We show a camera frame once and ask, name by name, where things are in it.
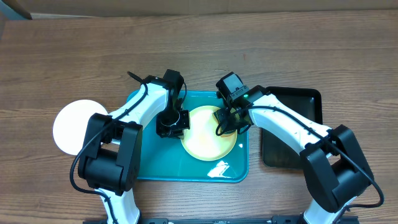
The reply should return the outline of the green rimmed plate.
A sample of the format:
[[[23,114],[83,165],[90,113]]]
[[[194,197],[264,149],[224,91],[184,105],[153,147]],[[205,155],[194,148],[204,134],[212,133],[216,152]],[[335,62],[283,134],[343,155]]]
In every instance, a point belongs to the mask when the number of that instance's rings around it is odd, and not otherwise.
[[[215,161],[226,156],[238,137],[237,131],[216,135],[218,121],[213,113],[218,109],[206,105],[189,112],[190,128],[183,131],[182,145],[192,157],[201,161]]]

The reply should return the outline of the white plate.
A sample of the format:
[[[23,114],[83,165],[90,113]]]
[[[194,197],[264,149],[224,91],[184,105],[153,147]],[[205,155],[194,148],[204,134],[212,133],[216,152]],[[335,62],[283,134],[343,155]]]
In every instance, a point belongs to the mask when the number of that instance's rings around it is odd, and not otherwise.
[[[83,147],[88,120],[95,113],[108,115],[105,107],[93,100],[77,100],[66,105],[53,123],[53,139],[57,147],[76,156]]]

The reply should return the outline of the green and yellow sponge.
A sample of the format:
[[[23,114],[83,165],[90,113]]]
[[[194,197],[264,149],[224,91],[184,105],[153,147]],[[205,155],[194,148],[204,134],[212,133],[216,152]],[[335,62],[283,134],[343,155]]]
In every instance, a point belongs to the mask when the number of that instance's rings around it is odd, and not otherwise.
[[[213,113],[218,125],[215,133],[217,136],[224,134],[232,134],[236,131],[235,120],[231,116],[231,113],[226,109],[219,109]]]

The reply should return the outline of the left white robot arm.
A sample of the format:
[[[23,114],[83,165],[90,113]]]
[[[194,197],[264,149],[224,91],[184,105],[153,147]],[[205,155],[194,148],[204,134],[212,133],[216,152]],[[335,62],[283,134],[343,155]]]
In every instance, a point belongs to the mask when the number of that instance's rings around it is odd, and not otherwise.
[[[154,119],[161,138],[183,138],[189,115],[183,110],[180,90],[187,88],[181,74],[167,70],[162,78],[141,79],[140,90],[120,109],[109,115],[94,113],[88,120],[82,149],[70,168],[72,187],[101,197],[105,223],[138,223],[140,211],[134,203],[133,185],[140,163],[144,128]]]

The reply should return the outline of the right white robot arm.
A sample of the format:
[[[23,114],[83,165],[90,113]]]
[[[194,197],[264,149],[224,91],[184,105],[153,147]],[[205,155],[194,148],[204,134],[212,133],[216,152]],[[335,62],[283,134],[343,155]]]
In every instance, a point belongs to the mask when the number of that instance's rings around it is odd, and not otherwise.
[[[353,200],[374,183],[356,136],[344,125],[332,129],[311,121],[281,103],[261,86],[218,87],[225,108],[217,111],[216,134],[255,125],[278,137],[301,160],[313,198],[302,223],[340,223]]]

